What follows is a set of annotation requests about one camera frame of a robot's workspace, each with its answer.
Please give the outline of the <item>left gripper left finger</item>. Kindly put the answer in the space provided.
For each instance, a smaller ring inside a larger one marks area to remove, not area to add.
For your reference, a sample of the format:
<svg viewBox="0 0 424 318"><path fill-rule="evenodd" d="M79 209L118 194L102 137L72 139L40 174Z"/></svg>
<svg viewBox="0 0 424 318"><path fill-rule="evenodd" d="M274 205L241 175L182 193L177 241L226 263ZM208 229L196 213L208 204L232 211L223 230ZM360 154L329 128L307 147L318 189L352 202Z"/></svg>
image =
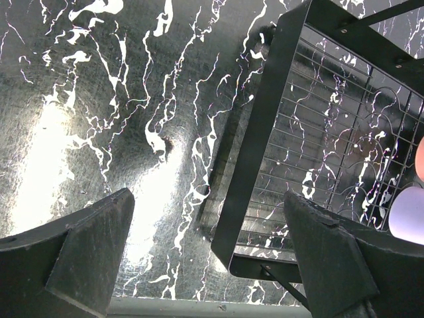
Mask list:
<svg viewBox="0 0 424 318"><path fill-rule="evenodd" d="M1 239L2 317L106 317L129 228L127 188Z"/></svg>

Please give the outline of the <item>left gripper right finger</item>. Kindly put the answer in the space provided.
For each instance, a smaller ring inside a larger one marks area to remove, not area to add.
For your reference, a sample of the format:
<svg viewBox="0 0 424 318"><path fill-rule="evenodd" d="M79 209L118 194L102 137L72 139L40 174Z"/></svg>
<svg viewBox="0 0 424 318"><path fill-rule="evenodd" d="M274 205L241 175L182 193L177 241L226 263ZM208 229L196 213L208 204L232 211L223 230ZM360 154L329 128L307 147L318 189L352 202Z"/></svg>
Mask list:
<svg viewBox="0 0 424 318"><path fill-rule="evenodd" d="M423 246L290 191L284 214L313 317L423 316Z"/></svg>

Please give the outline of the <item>lavender plastic cup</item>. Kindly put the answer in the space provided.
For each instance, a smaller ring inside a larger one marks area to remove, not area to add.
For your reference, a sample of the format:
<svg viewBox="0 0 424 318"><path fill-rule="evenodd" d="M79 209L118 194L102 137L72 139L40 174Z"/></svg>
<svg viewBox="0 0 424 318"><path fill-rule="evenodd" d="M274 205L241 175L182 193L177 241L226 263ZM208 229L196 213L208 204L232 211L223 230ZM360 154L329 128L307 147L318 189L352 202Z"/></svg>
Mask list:
<svg viewBox="0 0 424 318"><path fill-rule="evenodd" d="M408 187L394 199L388 216L391 234L423 245L423 189Z"/></svg>

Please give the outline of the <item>pink plastic cup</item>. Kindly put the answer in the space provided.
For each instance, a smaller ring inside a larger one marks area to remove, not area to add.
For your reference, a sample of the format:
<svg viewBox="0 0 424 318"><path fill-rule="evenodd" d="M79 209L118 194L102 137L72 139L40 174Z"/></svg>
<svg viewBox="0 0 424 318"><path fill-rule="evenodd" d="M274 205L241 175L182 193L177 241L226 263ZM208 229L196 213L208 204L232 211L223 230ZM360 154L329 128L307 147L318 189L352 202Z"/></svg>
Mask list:
<svg viewBox="0 0 424 318"><path fill-rule="evenodd" d="M420 140L415 153L415 172L417 177L424 182L424 138Z"/></svg>

